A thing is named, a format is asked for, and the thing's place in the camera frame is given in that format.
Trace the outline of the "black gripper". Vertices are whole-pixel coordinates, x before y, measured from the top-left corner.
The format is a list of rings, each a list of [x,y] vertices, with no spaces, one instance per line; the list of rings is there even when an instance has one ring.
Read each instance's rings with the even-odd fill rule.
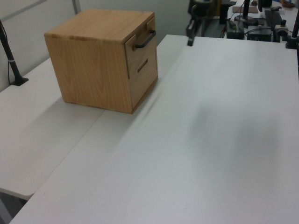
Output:
[[[193,46],[194,38],[195,38],[195,35],[198,30],[197,26],[198,26],[198,21],[197,21],[196,17],[191,16],[189,24],[186,27],[186,36],[188,37],[188,42],[187,42],[188,46]]]

